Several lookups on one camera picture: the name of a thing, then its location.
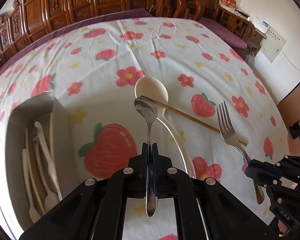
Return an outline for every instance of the fork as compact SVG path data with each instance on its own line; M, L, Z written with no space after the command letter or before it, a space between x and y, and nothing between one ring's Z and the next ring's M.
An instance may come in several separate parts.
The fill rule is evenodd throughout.
M223 140L225 141L226 144L236 147L241 152L247 164L249 165L250 158L247 152L239 143L238 136L230 121L229 112L225 101L223 101L223 103L221 103L221 105L219 104L219 107L217 107L217 114L218 114L220 132ZM265 199L265 195L262 191L262 188L259 185L257 185L254 180L253 180L253 185L256 192L257 202L258 204L261 204Z

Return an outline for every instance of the chopstick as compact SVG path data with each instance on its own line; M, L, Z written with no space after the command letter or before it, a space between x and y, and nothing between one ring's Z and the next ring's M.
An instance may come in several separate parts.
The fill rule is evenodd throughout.
M154 100L154 99L152 99L152 98L145 97L145 96L142 96L142 97L144 97L145 99L148 99L150 102L152 102L152 103L154 103L154 104L156 104L156 105L158 105L158 106L161 106L161 107L163 107L163 108L165 108L165 109L168 109L168 110L171 111L171 112L174 112L175 114L181 115L181 116L183 116L183 117L186 118L186 119L189 119L189 120L191 120L191 121L193 121L193 122L195 122L195 123L197 123L197 124L199 124L199 125L202 125L202 126L204 126L205 128L208 128L208 129L211 130L211 131L214 131L214 132L216 132L216 133L218 133L218 134L221 134L219 129L214 128L213 126L211 126L211 125L209 125L209 124L207 124L207 123L205 123L205 122L202 122L202 121L200 121L200 120L198 120L198 119L196 119L196 118L194 118L194 117L192 117L192 116L190 116L190 115L188 115L188 114L186 114L186 113L184 113L184 112L181 112L181 111L179 111L179 110L177 110L177 109L175 109L175 108L173 108L173 107L171 107L171 106L168 106L168 105L166 105L166 104L163 104L163 103L161 103L161 102L159 102L159 101L157 101L157 100ZM239 142L240 142L240 144L241 144L242 146L247 146L247 143L246 143L246 142L243 142L243 141L240 141L240 140L239 140Z

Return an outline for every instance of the silver bolt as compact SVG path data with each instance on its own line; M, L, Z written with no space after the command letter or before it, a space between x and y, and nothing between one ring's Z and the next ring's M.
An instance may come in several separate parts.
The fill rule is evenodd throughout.
M168 169L169 174L176 174L177 172L178 172L178 170L174 167Z
M131 174L133 173L133 168L127 167L123 169L124 174Z
M207 178L206 179L206 183L208 185L214 185L216 183L215 179L214 178Z
M86 184L87 186L92 186L95 182L96 182L96 181L95 181L95 179L93 179L93 178L89 178L89 179L86 179L86 180L85 180L85 184Z

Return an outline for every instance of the tablecloth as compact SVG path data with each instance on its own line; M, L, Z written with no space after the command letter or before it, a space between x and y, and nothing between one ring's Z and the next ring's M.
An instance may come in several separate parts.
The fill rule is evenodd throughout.
M146 123L133 104L134 85L144 75L165 85L170 106L214 127L214 106L225 101L252 159L274 163L293 154L280 113L261 81L233 49L198 22L135 18L78 28L27 53L0 77L0 224L11 238L23 232L5 171L5 135L12 110L42 91L52 91L71 114L81 181L108 178L140 154L146 141ZM166 117L185 142L197 178L214 177L269 223L270 201L266 197L257 204L242 155L219 134L168 111ZM159 154L184 170L173 138L158 121L152 141L158 143ZM149 218L144 200L129 199L123 235L129 240L177 239L173 200L159 199Z

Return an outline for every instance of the purple cushion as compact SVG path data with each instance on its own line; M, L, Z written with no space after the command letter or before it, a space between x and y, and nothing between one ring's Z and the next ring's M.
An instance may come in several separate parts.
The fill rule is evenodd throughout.
M59 37L63 34L66 34L70 31L73 31L75 29L78 29L80 27L84 27L90 24L100 23L100 22L110 22L115 20L122 20L122 19L132 19L132 18L144 18L144 17L152 17L150 13L148 13L145 9L139 8L129 11L123 11L123 12L115 12L115 13L109 13L101 16L96 16L90 19L82 20L80 22L65 26L59 30L56 30L52 33L49 33L42 37L41 39L35 41L34 43L30 44L26 48L24 48L22 51L14 55L11 59L8 60L7 63L5 63L0 68L0 76L3 72L5 72L13 63L21 59L25 54L30 52L33 49L36 49L37 47L41 46L48 40L51 40L53 38Z
M238 49L246 49L247 43L241 40L239 37L234 35L231 31L220 25L214 20L203 18L199 20L199 22L206 26L210 31L219 36L226 44L228 44L231 48Z

